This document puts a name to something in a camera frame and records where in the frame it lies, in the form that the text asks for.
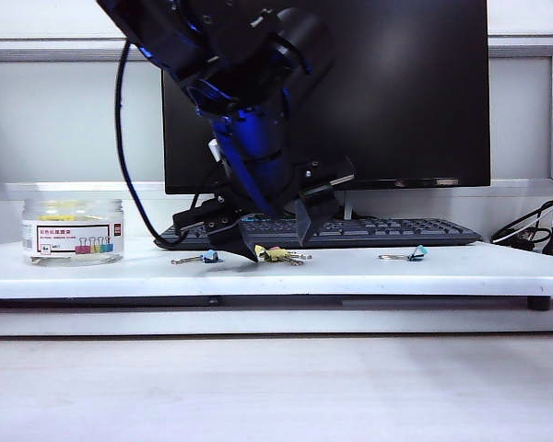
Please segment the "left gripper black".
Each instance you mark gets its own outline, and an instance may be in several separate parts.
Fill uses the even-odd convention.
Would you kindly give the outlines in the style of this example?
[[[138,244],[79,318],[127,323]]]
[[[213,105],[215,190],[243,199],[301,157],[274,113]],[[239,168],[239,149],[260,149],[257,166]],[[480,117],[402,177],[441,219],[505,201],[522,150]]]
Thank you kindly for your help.
[[[284,215],[285,206],[293,203],[297,222],[297,237],[306,247],[311,237],[337,212],[334,187],[353,180],[355,168],[349,158],[334,162],[317,160],[301,162],[292,167],[291,179],[281,190],[267,197],[276,217]],[[212,184],[214,197],[196,208],[173,216],[177,234],[202,225],[214,250],[225,251],[258,262],[254,245],[241,230],[239,220],[251,213],[267,214],[233,178],[217,180]]]

